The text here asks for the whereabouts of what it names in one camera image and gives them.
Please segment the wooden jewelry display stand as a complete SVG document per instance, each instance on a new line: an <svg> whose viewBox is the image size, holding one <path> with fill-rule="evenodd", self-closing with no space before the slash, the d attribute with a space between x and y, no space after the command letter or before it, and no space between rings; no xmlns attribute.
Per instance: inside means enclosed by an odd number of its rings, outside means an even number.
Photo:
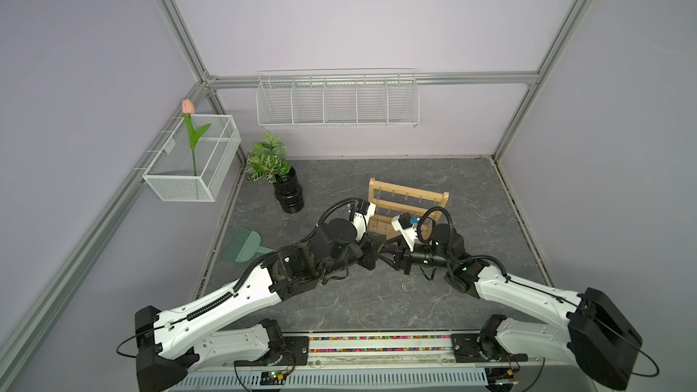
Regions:
<svg viewBox="0 0 697 392"><path fill-rule="evenodd" d="M385 235L388 240L393 240L399 236L399 231L393 228L393 219L403 213L420 217L434 206L445 208L449 193L430 192L371 178L368 185L368 200L376 205L375 214L368 221L368 231Z"/></svg>

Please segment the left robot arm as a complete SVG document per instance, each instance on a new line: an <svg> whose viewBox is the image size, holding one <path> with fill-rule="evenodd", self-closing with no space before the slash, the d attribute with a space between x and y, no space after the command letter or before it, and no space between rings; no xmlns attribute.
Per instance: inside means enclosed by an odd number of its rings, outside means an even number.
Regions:
<svg viewBox="0 0 697 392"><path fill-rule="evenodd" d="M281 330L265 320L240 333L226 326L258 310L339 281L350 266L374 269L385 243L368 222L377 207L348 198L321 214L301 241L251 261L239 279L209 295L170 310L147 306L134 315L136 379L141 391L165 391L216 361L276 359L285 350Z"/></svg>

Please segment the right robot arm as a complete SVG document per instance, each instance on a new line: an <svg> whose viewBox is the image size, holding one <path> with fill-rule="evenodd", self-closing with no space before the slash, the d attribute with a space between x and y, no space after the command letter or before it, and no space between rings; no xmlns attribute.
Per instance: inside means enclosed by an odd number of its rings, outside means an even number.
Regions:
<svg viewBox="0 0 697 392"><path fill-rule="evenodd" d="M511 274L499 259L466 252L449 212L432 207L421 216L392 219L399 234L390 266L442 269L444 280L461 294L508 306L534 318L521 322L493 315L457 356L466 361L500 361L515 356L553 359L580 368L595 383L626 390L643 355L643 339L601 290L560 290Z"/></svg>

